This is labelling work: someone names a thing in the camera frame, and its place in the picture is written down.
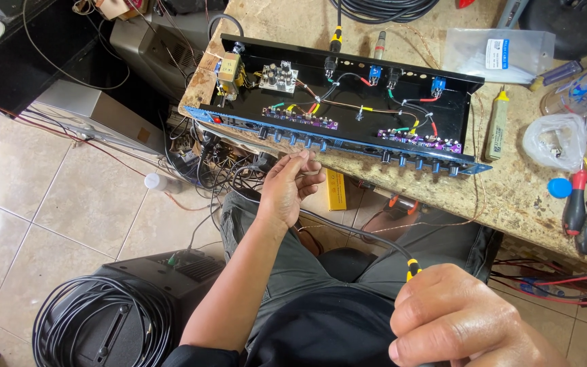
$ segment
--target blue bottle cap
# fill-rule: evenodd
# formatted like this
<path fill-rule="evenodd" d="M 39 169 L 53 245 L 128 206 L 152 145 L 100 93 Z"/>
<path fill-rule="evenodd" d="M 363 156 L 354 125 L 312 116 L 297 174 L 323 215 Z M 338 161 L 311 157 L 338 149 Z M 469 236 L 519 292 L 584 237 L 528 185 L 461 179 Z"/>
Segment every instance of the blue bottle cap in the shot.
<path fill-rule="evenodd" d="M 565 178 L 553 178 L 547 183 L 547 190 L 555 198 L 566 198 L 572 194 L 572 183 Z"/>

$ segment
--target black shirt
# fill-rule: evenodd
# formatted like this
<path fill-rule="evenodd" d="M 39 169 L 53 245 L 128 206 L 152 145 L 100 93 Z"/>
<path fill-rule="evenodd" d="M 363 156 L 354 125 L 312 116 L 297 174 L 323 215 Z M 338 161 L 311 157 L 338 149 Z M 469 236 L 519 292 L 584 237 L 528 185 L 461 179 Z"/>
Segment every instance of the black shirt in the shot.
<path fill-rule="evenodd" d="M 350 287 L 306 293 L 266 321 L 246 367 L 395 366 L 389 344 L 393 305 L 379 296 Z M 162 367 L 236 367 L 239 353 L 180 346 Z"/>

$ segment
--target purple circuit board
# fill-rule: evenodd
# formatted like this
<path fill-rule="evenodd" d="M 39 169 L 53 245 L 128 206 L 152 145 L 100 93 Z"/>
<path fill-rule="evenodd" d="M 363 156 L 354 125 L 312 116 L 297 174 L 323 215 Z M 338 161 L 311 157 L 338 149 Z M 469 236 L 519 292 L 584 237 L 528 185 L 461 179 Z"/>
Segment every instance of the purple circuit board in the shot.
<path fill-rule="evenodd" d="M 378 130 L 377 137 L 385 140 L 393 140 L 417 146 L 431 147 L 452 153 L 462 153 L 461 143 L 452 139 L 441 139 L 439 137 L 420 137 L 418 134 L 410 134 L 407 131 Z"/>
<path fill-rule="evenodd" d="M 288 120 L 291 122 L 304 123 L 306 125 L 324 127 L 326 129 L 332 130 L 336 130 L 338 128 L 338 122 L 332 121 L 331 119 L 319 118 L 312 115 L 311 113 L 294 113 L 290 110 L 281 110 L 280 108 L 276 108 L 275 110 L 272 110 L 270 107 L 265 108 L 262 110 L 262 116 L 267 116 L 270 118 L 276 118 L 280 120 Z"/>

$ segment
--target wooden board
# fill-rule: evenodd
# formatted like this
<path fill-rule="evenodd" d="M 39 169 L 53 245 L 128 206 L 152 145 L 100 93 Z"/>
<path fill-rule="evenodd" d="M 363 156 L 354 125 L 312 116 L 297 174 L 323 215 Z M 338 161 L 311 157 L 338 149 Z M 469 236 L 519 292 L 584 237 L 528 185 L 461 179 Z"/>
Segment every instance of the wooden board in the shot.
<path fill-rule="evenodd" d="M 226 13 L 242 24 L 246 37 L 327 49 L 337 18 L 337 11 L 330 2 L 297 0 L 295 6 L 285 4 L 291 3 L 278 0 L 231 0 Z M 440 62 L 448 28 L 492 28 L 497 24 L 504 4 L 505 1 L 476 1 L 468 8 L 457 9 L 454 1 L 440 1 L 427 15 L 409 25 L 424 35 L 430 51 Z M 379 32 L 391 24 L 365 25 L 344 17 L 342 52 L 372 56 Z M 183 106 L 198 106 L 211 100 L 215 90 L 213 70 L 218 56 L 224 53 L 219 41 L 221 33 L 238 34 L 230 21 L 221 21 L 183 96 L 179 107 L 183 115 L 187 115 Z M 431 63 L 420 38 L 413 31 L 402 27 L 387 31 L 384 59 L 421 66 Z M 465 154 L 475 154 L 476 146 L 483 147 L 493 99 L 500 88 L 501 84 L 486 83 L 479 90 L 483 114 L 480 113 L 477 98 L 473 98 Z M 555 199 L 547 193 L 547 182 L 551 178 L 567 178 L 569 174 L 539 166 L 522 149 L 524 131 L 540 117 L 539 102 L 550 88 L 532 93 L 522 86 L 512 85 L 507 86 L 506 90 L 511 101 L 503 157 L 491 163 L 493 170 L 481 175 L 483 187 L 475 176 L 434 176 L 428 171 L 399 169 L 396 165 L 383 166 L 378 159 L 337 150 L 319 154 L 317 160 L 332 170 L 361 178 L 467 219 L 473 218 L 485 204 L 485 210 L 477 222 L 558 254 L 587 262 L 587 257 L 577 254 L 573 238 L 565 236 L 561 230 L 565 200 Z M 255 135 L 223 126 L 215 125 L 212 128 L 239 140 L 265 145 L 281 152 L 294 152 L 302 148 L 300 144 L 292 147 L 287 143 L 275 144 L 270 139 L 261 141 Z"/>

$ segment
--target plastic bag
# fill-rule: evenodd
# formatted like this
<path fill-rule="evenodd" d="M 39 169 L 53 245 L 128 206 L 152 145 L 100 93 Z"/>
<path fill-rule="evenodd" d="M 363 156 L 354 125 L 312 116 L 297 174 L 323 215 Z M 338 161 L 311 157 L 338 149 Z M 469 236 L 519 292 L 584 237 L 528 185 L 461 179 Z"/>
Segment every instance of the plastic bag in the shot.
<path fill-rule="evenodd" d="M 579 171 L 586 153 L 586 123 L 574 113 L 543 116 L 524 132 L 522 147 L 542 166 Z"/>
<path fill-rule="evenodd" d="M 443 69 L 487 82 L 531 84 L 552 68 L 555 42 L 555 35 L 542 31 L 450 28 Z"/>

